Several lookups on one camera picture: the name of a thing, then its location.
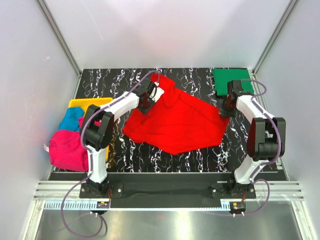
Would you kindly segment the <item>red t-shirt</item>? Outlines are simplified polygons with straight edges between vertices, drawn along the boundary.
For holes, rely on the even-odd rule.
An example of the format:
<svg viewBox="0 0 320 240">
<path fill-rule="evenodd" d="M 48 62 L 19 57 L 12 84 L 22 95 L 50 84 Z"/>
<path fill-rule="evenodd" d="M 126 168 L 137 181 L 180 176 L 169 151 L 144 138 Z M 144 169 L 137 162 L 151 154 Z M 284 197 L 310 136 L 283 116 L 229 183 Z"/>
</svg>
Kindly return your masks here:
<svg viewBox="0 0 320 240">
<path fill-rule="evenodd" d="M 122 132 L 135 143 L 147 143 L 177 155 L 220 145 L 229 118 L 219 109 L 176 87 L 173 80 L 154 73 L 164 93 L 147 114 L 134 109 Z"/>
</svg>

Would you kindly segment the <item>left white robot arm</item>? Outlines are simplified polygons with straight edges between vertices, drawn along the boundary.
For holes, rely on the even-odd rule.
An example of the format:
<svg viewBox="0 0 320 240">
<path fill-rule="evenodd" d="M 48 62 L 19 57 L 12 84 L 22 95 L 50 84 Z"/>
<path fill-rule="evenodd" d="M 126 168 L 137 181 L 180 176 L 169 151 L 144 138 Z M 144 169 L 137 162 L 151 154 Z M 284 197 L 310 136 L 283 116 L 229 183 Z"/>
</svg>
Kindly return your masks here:
<svg viewBox="0 0 320 240">
<path fill-rule="evenodd" d="M 91 185 L 90 192 L 97 198 L 108 193 L 106 152 L 112 141 L 114 123 L 124 114 L 138 109 L 143 114 L 164 94 L 159 81 L 144 79 L 130 91 L 103 105 L 91 104 L 85 113 L 80 128 L 80 143 L 87 151 L 88 171 L 86 182 Z"/>
</svg>

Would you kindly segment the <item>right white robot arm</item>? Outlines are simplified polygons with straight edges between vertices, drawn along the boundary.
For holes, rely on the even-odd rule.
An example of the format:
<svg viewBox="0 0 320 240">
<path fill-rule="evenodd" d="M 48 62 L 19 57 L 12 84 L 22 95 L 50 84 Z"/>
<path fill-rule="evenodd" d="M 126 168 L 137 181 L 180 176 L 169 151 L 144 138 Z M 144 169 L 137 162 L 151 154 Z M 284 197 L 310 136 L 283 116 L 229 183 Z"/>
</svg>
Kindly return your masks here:
<svg viewBox="0 0 320 240">
<path fill-rule="evenodd" d="M 286 142 L 286 120 L 275 117 L 256 100 L 256 95 L 243 89 L 246 80 L 231 80 L 227 94 L 219 110 L 222 118 L 231 118 L 241 112 L 250 123 L 246 142 L 247 156 L 232 173 L 232 182 L 227 185 L 228 195 L 239 198 L 245 186 L 254 183 L 254 178 L 268 165 L 274 164 L 284 155 Z"/>
</svg>

